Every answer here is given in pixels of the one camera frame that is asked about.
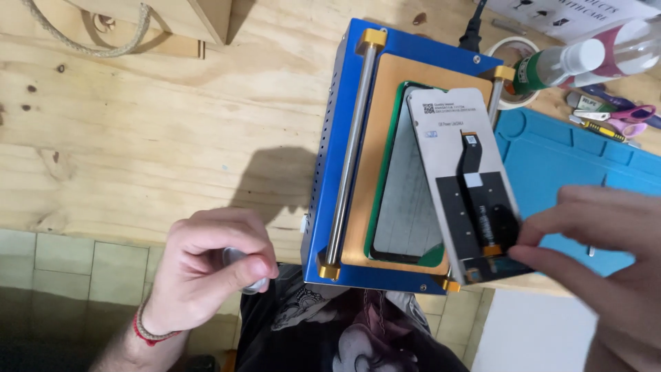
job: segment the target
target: green label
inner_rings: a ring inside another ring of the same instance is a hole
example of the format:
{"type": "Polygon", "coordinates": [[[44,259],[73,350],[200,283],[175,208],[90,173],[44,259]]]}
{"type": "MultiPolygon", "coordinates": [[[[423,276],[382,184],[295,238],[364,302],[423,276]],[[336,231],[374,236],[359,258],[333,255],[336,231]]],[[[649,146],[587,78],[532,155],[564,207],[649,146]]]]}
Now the green label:
{"type": "Polygon", "coordinates": [[[548,88],[541,82],[537,75],[537,60],[541,53],[542,52],[539,52],[530,57],[526,57],[519,62],[516,62],[516,65],[514,65],[516,75],[514,76],[512,87],[514,87],[515,94],[524,95],[532,91],[548,88]]]}

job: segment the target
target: hand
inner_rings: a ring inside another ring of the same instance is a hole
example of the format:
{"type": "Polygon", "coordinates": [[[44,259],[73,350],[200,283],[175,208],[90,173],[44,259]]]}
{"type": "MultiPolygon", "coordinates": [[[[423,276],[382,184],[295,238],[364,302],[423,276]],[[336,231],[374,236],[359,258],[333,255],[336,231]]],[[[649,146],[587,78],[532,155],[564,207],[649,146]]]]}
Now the hand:
{"type": "Polygon", "coordinates": [[[661,369],[661,199],[563,187],[557,206],[524,222],[509,254],[564,285],[600,316],[587,369],[591,360],[605,359],[612,360],[606,365],[610,371],[661,369]],[[586,246],[630,252],[636,262],[601,277],[571,257],[537,247],[554,233],[586,246]]]}
{"type": "MultiPolygon", "coordinates": [[[[259,215],[249,209],[201,210],[170,228],[142,323],[152,334],[190,330],[209,320],[234,292],[274,279],[273,244],[259,215]],[[222,265],[225,247],[248,256],[222,265]]],[[[260,292],[268,289],[268,281],[260,292]]]]}

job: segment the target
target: red string bracelet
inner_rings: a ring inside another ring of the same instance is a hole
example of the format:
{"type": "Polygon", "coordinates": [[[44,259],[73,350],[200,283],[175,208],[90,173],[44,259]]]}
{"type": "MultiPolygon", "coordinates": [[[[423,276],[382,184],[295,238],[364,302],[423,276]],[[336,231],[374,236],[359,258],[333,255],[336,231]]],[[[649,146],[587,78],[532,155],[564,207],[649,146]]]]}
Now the red string bracelet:
{"type": "Polygon", "coordinates": [[[151,334],[147,332],[145,327],[142,326],[142,312],[145,310],[145,302],[140,304],[140,307],[137,308],[136,315],[133,317],[133,331],[136,333],[136,336],[145,340],[148,346],[154,346],[161,341],[165,341],[169,338],[175,337],[180,334],[181,331],[170,332],[162,336],[151,334]]]}

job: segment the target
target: black cable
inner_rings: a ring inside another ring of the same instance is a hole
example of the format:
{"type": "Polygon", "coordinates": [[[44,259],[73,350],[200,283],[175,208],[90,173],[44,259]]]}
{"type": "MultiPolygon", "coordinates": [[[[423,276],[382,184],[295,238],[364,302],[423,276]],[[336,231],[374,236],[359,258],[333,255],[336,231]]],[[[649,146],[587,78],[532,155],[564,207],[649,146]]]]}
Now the black cable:
{"type": "Polygon", "coordinates": [[[480,36],[480,24],[482,20],[480,16],[482,15],[482,10],[485,8],[485,4],[486,0],[480,0],[477,4],[473,18],[468,21],[468,25],[466,26],[466,33],[459,38],[459,47],[461,49],[470,50],[475,53],[480,52],[480,41],[482,41],[482,36],[480,36]]]}

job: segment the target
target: qr code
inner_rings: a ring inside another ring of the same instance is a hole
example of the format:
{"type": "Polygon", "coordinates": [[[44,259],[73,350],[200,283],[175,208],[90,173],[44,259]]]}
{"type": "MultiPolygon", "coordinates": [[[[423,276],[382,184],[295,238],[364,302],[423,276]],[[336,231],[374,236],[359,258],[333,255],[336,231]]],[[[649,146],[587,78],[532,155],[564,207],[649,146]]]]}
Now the qr code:
{"type": "Polygon", "coordinates": [[[433,103],[423,103],[422,108],[424,109],[425,114],[433,114],[434,113],[434,104],[433,103]]]}

